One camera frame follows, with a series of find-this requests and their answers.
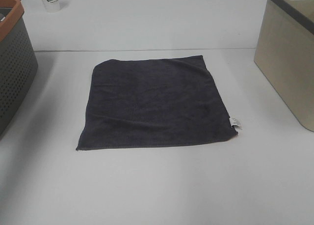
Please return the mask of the dark grey towel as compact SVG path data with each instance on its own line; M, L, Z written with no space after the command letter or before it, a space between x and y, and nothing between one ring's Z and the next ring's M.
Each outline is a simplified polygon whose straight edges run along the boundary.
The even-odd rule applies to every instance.
M202 55L110 59L93 69L77 150L192 146L235 136Z

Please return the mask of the beige storage bin grey rim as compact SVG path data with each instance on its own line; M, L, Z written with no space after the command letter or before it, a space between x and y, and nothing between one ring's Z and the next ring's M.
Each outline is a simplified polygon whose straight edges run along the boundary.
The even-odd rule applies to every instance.
M314 129L314 0L267 0L254 62L306 129Z

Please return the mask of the grey perforated basket orange rim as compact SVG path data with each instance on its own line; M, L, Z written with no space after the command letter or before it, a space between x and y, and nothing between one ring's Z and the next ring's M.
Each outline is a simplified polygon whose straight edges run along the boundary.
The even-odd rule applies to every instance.
M0 0L0 133L26 97L38 62L23 20L20 0Z

